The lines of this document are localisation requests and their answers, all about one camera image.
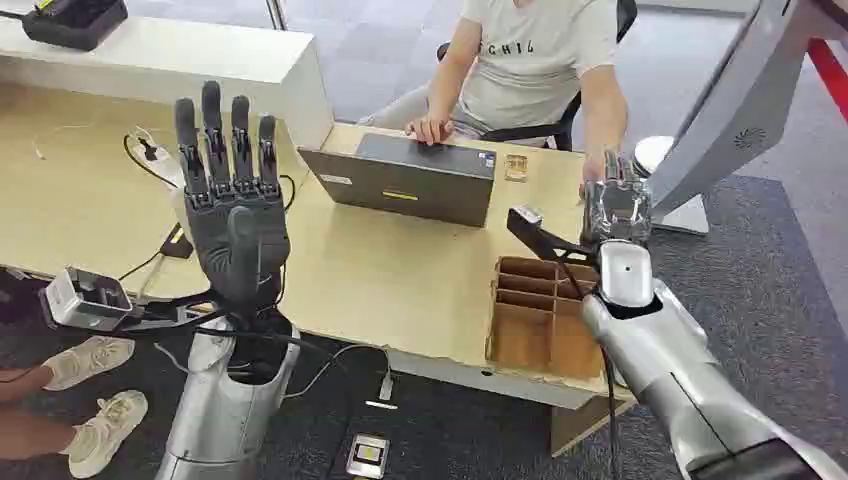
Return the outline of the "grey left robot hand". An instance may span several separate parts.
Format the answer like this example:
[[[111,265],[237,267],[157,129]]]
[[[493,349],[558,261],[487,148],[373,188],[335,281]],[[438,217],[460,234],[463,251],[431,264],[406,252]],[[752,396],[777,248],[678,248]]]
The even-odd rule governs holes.
[[[214,80],[203,84],[199,107],[181,98],[174,113],[187,229],[215,300],[248,320],[275,304],[290,253],[276,119],[263,116],[253,141],[250,103],[239,95],[226,136]]]

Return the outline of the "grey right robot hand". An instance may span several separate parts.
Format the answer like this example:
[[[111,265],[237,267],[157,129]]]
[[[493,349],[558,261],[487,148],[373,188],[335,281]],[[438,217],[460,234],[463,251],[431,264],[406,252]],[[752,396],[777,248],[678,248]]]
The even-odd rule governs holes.
[[[645,247],[652,230],[652,195],[630,160],[606,151],[605,173],[584,183],[580,243],[597,249],[608,240]]]

